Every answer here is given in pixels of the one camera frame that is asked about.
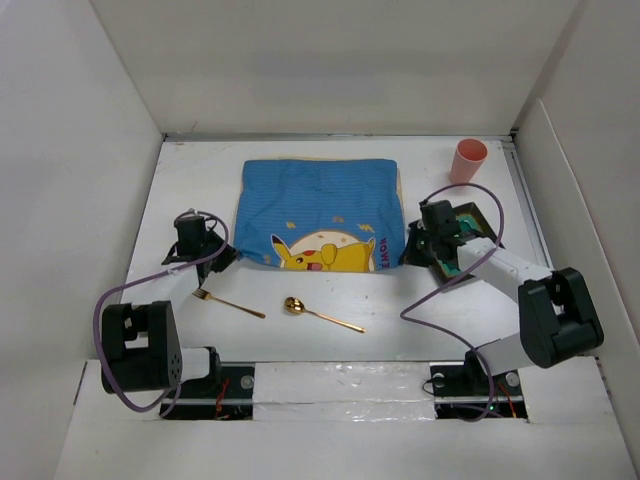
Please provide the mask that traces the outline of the green square plate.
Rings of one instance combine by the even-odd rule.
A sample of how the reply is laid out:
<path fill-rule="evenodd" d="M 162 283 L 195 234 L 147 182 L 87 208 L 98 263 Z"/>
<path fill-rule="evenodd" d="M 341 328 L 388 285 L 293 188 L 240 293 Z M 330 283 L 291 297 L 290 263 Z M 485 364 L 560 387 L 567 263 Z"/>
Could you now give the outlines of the green square plate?
<path fill-rule="evenodd" d="M 438 281 L 444 285 L 462 272 L 454 251 L 456 242 L 475 238 L 488 238 L 491 243 L 497 235 L 474 202 L 452 206 L 447 200 L 438 201 L 435 208 L 435 227 L 438 234 L 445 236 L 438 247 L 433 246 L 433 271 Z"/>

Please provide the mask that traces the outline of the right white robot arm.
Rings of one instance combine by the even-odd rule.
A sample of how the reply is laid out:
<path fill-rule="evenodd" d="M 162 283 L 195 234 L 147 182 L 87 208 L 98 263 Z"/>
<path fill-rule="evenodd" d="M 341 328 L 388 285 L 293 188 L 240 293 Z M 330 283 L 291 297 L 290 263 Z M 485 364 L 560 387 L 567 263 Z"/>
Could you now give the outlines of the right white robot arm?
<path fill-rule="evenodd" d="M 444 327 L 412 319 L 407 311 L 401 313 L 403 320 L 440 331 L 469 347 L 462 369 L 468 390 L 486 393 L 501 374 L 529 366 L 549 369 L 604 343 L 604 330 L 578 270 L 534 264 L 502 247 L 497 237 L 465 230 L 447 200 L 423 200 L 420 211 L 421 218 L 409 225 L 406 260 L 419 266 L 441 262 L 460 272 L 427 299 L 471 275 L 518 307 L 518 332 L 479 347 Z"/>

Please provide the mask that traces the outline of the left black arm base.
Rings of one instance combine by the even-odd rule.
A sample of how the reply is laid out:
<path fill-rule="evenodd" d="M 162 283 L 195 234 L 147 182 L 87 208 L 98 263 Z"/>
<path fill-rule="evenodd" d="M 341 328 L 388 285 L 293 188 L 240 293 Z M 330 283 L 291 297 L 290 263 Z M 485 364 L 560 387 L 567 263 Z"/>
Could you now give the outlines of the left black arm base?
<path fill-rule="evenodd" d="M 165 420 L 252 420 L 254 386 L 255 364 L 223 363 L 218 377 L 185 382 L 176 403 L 171 394 L 159 415 Z"/>

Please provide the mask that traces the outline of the blue yellow printed cloth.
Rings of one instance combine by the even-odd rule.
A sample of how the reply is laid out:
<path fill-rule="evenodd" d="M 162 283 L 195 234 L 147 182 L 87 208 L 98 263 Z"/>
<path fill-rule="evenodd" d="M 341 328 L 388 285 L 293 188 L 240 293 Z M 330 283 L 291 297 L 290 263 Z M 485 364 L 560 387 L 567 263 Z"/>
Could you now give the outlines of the blue yellow printed cloth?
<path fill-rule="evenodd" d="M 395 268 L 405 249 L 398 166 L 390 159 L 249 160 L 234 245 L 256 263 L 286 270 Z"/>

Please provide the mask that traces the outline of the gold spoon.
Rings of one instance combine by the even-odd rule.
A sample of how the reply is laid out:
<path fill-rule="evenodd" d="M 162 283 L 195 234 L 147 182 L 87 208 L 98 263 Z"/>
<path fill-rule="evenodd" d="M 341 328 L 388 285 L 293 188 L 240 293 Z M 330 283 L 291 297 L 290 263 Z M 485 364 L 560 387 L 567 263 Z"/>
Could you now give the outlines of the gold spoon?
<path fill-rule="evenodd" d="M 365 334 L 366 333 L 366 329 L 342 320 L 339 320 L 337 318 L 325 315 L 325 314 L 321 314 L 318 313 L 316 311 L 312 311 L 309 310 L 306 305 L 298 298 L 296 297 L 287 297 L 284 300 L 284 308 L 286 311 L 288 311 L 291 314 L 294 315 L 303 315 L 303 314 L 308 314 L 308 315 L 312 315 L 314 317 L 320 318 L 322 320 L 328 321 L 330 323 L 339 325 L 341 327 L 347 328 L 351 331 L 357 332 L 359 334 Z"/>

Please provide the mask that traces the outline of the pink plastic cup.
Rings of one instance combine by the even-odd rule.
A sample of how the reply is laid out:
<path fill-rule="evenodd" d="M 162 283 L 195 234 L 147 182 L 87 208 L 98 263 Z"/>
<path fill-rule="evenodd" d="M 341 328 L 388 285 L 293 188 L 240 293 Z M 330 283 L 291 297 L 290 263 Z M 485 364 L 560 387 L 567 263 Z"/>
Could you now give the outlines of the pink plastic cup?
<path fill-rule="evenodd" d="M 488 155 L 487 146 L 480 140 L 461 140 L 455 149 L 449 172 L 452 184 L 469 183 L 476 175 Z"/>

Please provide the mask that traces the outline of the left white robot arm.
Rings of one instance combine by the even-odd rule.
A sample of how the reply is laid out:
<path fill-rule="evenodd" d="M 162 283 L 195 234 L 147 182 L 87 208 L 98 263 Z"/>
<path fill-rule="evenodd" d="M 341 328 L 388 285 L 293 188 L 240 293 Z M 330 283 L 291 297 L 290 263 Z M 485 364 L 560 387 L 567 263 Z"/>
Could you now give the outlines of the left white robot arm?
<path fill-rule="evenodd" d="M 96 305 L 94 342 L 109 394 L 170 392 L 186 380 L 175 311 L 237 257 L 228 227 L 211 213 L 188 210 L 173 226 L 177 240 L 163 270 L 110 290 Z"/>

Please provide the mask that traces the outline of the gold fork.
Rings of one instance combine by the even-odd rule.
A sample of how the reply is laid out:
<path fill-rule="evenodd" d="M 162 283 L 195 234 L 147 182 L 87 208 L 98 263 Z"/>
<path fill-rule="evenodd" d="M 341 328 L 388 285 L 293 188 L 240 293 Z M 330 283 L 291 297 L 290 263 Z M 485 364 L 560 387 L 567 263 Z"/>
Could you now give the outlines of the gold fork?
<path fill-rule="evenodd" d="M 247 313 L 247 314 L 249 314 L 251 316 L 254 316 L 254 317 L 257 317 L 257 318 L 260 318 L 260 319 L 265 319 L 266 318 L 266 315 L 264 313 L 262 313 L 262 312 L 259 312 L 259 311 L 256 311 L 256 310 L 241 306 L 241 305 L 236 304 L 236 303 L 229 302 L 227 300 L 223 300 L 223 299 L 221 299 L 219 297 L 215 297 L 210 292 L 208 292 L 206 290 L 203 290 L 201 288 L 196 289 L 192 293 L 192 295 L 195 296 L 198 299 L 203 300 L 203 301 L 215 301 L 215 302 L 221 303 L 223 305 L 229 306 L 231 308 L 234 308 L 236 310 L 242 311 L 244 313 Z"/>

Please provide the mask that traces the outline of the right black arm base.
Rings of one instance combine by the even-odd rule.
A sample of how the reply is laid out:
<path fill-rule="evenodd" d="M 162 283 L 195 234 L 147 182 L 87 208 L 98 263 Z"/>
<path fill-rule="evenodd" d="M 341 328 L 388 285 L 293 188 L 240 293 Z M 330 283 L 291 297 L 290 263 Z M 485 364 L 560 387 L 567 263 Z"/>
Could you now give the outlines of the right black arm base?
<path fill-rule="evenodd" d="M 488 419 L 528 418 L 517 370 L 492 377 L 492 397 L 488 377 L 471 354 L 463 361 L 433 362 L 429 371 L 430 377 L 423 382 L 422 390 L 434 400 L 438 420 L 476 421 L 485 409 Z"/>

